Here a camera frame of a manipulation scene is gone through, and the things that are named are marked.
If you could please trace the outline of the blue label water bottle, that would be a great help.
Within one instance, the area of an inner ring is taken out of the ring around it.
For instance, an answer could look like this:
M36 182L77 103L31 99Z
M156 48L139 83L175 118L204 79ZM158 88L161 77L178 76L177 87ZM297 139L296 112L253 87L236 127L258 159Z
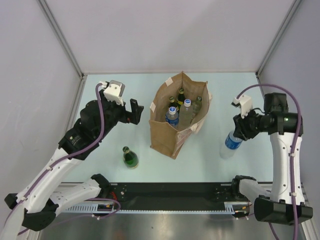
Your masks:
M234 130L230 131L220 146L219 154L223 159L229 159L233 157L243 142L241 138L235 137L234 133Z
M168 108L168 111L165 114L165 120L173 128L177 129L179 124L179 113L174 106Z

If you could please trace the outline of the green bottle red label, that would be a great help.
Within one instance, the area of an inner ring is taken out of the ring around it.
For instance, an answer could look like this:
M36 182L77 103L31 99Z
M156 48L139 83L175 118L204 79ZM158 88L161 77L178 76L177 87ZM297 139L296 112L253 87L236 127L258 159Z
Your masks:
M170 108L170 107L175 107L176 111L179 110L179 105L178 105L178 103L176 102L176 100L175 100L175 98L173 96L169 97L169 106L168 106L168 108Z

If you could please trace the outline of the green glass bottle gold cap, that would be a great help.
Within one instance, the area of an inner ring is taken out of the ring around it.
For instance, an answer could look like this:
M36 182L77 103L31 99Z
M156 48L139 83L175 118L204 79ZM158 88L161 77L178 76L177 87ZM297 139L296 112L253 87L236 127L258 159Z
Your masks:
M178 90L178 96L176 98L176 101L177 101L177 104L180 106L184 103L186 99L184 92L185 92L184 88L180 88Z

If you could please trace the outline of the clear plastic bottle blue cap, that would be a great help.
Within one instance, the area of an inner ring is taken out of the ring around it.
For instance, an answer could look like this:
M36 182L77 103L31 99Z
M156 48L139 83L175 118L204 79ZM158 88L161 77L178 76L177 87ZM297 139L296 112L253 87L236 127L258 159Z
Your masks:
M179 111L178 130L183 131L188 128L193 119L193 105L190 99L185 99Z

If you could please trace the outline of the green perrier bottle front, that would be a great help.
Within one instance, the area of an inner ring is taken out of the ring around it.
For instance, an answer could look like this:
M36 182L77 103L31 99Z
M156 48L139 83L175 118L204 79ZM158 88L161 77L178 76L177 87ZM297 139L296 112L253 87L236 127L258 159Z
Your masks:
M123 162L129 169L134 169L139 165L139 158L135 152L130 150L128 146L122 148Z

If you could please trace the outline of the clear glass bottle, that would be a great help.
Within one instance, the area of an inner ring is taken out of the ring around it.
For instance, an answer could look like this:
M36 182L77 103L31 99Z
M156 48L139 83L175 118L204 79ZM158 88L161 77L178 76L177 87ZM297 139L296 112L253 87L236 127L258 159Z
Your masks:
M192 103L192 119L200 112L202 108L202 97L198 96Z

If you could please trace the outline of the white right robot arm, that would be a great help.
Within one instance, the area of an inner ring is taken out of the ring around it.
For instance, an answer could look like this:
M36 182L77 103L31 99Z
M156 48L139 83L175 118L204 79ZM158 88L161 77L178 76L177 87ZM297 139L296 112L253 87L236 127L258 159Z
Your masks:
M271 111L261 115L250 110L248 115L233 117L234 136L247 141L260 133L268 133L273 154L271 191L259 186L248 176L236 176L231 196L253 202L254 216L259 222L292 226L313 217L313 208L306 206L300 181L300 145L303 125L301 116L292 112Z

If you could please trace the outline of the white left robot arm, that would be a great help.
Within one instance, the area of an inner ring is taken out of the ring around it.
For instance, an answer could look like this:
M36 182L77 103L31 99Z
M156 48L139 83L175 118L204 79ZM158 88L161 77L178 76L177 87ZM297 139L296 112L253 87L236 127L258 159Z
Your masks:
M65 133L37 177L23 191L5 197L11 212L1 234L3 239L21 235L21 227L36 232L43 230L68 206L95 197L105 200L110 196L110 183L101 174L93 175L83 187L69 195L53 195L63 178L99 147L117 123L137 125L140 122L144 106L131 99L131 111L127 111L119 87L115 90L97 88L95 92L97 99L81 110L80 117Z

